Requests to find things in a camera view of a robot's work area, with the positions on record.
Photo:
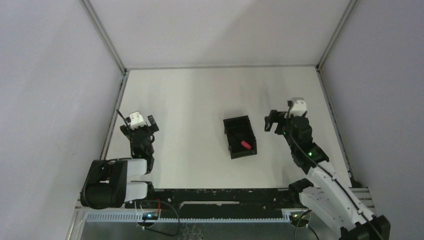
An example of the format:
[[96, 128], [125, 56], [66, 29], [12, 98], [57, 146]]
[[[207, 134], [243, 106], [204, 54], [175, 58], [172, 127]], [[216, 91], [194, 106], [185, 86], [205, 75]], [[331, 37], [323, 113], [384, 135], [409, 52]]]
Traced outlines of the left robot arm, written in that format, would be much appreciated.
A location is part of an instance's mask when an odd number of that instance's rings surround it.
[[133, 177], [150, 174], [154, 168], [155, 132], [159, 127], [152, 115], [144, 118], [136, 111], [120, 126], [128, 138], [130, 157], [93, 160], [80, 192], [80, 203], [94, 210], [120, 208], [124, 203], [137, 200], [149, 209], [157, 196], [150, 191], [151, 183], [135, 181]]

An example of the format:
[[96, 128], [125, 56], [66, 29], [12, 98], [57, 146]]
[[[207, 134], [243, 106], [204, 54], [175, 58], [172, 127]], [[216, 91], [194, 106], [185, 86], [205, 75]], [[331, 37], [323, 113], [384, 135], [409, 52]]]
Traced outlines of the red-handled screwdriver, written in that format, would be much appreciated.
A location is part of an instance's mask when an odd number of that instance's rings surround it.
[[241, 139], [237, 134], [234, 135], [234, 138], [243, 146], [246, 150], [251, 150], [252, 146], [245, 140]]

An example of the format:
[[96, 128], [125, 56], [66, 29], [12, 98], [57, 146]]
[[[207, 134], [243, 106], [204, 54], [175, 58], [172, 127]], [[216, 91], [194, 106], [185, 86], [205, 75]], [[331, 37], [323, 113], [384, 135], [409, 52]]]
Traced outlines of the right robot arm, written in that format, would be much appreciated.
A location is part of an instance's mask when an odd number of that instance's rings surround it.
[[391, 224], [377, 216], [346, 186], [329, 157], [314, 142], [306, 114], [271, 110], [264, 118], [264, 130], [277, 124], [275, 134], [282, 135], [294, 163], [306, 177], [289, 185], [289, 203], [315, 213], [340, 240], [388, 240]]

